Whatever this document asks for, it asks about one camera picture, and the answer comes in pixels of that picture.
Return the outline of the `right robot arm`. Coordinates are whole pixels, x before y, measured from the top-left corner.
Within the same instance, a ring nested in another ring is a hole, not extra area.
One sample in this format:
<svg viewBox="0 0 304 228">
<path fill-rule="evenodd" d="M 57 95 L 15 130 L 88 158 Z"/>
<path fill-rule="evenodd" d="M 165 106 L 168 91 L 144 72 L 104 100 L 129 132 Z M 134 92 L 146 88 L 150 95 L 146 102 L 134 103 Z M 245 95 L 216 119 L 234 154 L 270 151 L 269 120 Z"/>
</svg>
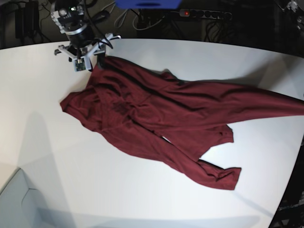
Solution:
<svg viewBox="0 0 304 228">
<path fill-rule="evenodd" d="M 56 0 L 51 5 L 53 22 L 69 40 L 69 45 L 58 46 L 54 55 L 67 55 L 76 72 L 92 72 L 92 56 L 96 57 L 97 66 L 104 68 L 106 47 L 113 48 L 110 41 L 121 38 L 112 33 L 104 34 L 98 29 L 97 24 L 106 21 L 110 13 L 103 9 L 90 16 L 88 9 L 96 3 L 96 0 L 91 3 L 85 0 Z"/>
</svg>

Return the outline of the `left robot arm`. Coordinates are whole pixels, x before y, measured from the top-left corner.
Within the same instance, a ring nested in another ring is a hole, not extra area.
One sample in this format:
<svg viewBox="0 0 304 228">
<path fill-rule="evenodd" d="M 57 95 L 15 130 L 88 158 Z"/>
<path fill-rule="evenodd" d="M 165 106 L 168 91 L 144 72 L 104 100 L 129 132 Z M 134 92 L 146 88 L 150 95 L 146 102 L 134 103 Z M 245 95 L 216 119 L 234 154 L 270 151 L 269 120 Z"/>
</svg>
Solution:
<svg viewBox="0 0 304 228">
<path fill-rule="evenodd" d="M 292 20 L 296 28 L 304 31 L 304 0 L 290 0 L 287 4 L 287 9 L 291 12 Z"/>
</svg>

